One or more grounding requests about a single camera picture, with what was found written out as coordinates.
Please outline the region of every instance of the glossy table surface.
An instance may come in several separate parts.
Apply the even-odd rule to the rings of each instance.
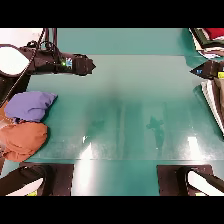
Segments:
[[[88,54],[96,68],[31,78],[29,91],[58,99],[43,121],[49,139],[27,161],[74,162],[72,195],[158,195],[158,164],[209,163],[224,178],[222,133],[189,72],[206,59],[186,28],[58,35],[61,51]],[[17,165],[7,161],[2,175]]]

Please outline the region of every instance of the yellow label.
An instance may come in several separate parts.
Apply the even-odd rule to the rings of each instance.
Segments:
[[[224,78],[224,72],[218,72],[218,78],[223,79]]]
[[[31,192],[27,196],[37,196],[37,191]]]
[[[205,194],[201,193],[201,192],[198,192],[198,193],[195,193],[195,194],[196,194],[196,196],[205,196]]]

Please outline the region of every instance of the purple cloth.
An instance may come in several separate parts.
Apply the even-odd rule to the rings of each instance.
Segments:
[[[46,92],[18,93],[8,102],[4,111],[7,117],[16,121],[40,122],[56,97],[56,94]]]

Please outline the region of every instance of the green table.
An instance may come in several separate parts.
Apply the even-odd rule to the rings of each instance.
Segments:
[[[59,29],[59,47],[96,69],[31,78],[29,91],[59,97],[49,140],[27,161],[74,162],[72,195],[158,195],[157,164],[210,163],[224,178],[222,133],[189,73],[205,59],[187,29]]]

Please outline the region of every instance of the orange cloth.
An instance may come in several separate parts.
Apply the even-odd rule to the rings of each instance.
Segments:
[[[46,139],[47,126],[42,123],[10,124],[0,129],[0,141],[5,144],[3,157],[14,162],[28,159]]]

